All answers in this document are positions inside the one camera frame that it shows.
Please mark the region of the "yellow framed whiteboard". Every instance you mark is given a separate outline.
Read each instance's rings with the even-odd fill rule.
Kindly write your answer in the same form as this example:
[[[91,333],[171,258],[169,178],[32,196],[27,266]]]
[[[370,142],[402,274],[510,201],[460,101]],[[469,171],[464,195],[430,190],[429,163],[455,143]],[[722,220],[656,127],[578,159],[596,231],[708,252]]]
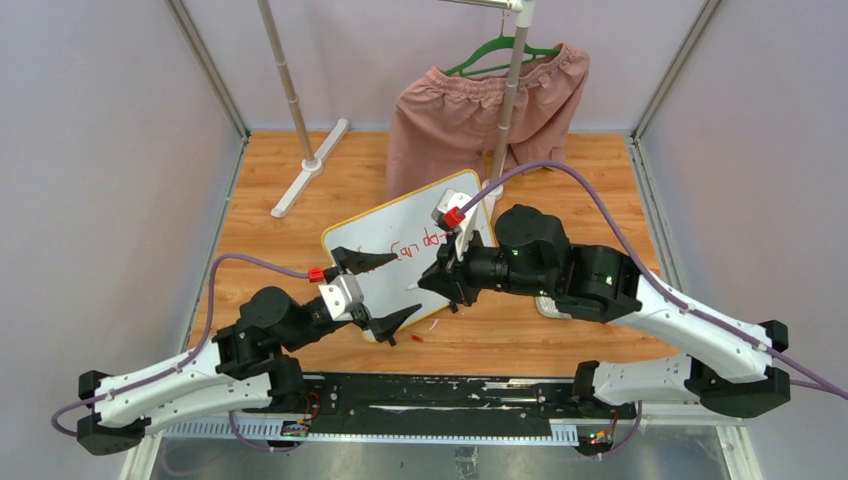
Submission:
[[[434,292],[424,289],[405,290],[416,283],[422,273],[436,261],[437,250],[445,242],[446,233],[436,225],[431,214],[446,189],[473,197],[482,190],[482,186],[476,172],[462,170],[344,220],[323,232],[321,245],[329,255],[332,249],[345,247],[368,253],[395,253],[398,256],[396,261],[376,270],[354,275],[365,295],[365,306],[373,318],[421,304],[421,309],[400,327],[403,329],[450,305],[451,302]]]

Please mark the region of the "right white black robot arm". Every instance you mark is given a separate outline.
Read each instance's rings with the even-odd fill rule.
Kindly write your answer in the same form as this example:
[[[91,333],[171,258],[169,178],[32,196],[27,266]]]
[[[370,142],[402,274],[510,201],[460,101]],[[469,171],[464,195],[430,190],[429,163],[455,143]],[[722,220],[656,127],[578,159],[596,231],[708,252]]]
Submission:
[[[446,239],[419,288],[464,306],[483,290],[544,297],[572,319],[627,326],[677,349],[657,360],[580,363],[570,392],[580,415],[648,401],[754,418],[790,400],[789,376],[768,353],[788,344],[782,323],[748,324],[677,295],[616,249],[572,243],[558,218],[530,206],[497,219],[494,246],[458,207],[437,208],[433,217]]]

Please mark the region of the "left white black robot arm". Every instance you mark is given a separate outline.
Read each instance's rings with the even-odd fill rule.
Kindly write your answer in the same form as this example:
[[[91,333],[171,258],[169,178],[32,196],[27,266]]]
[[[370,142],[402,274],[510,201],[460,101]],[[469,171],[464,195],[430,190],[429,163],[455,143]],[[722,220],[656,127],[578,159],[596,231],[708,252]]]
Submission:
[[[280,287],[258,290],[240,306],[237,320],[217,331],[206,327],[192,350],[144,369],[109,376],[92,370],[79,377],[78,396],[89,410],[77,422],[76,441],[95,456],[129,450],[148,435],[186,420],[245,409],[314,413],[293,352],[352,324],[378,342],[395,342],[397,330],[420,305],[383,317],[364,303],[357,275],[396,260],[337,247],[334,264],[305,279],[317,296],[300,303]]]

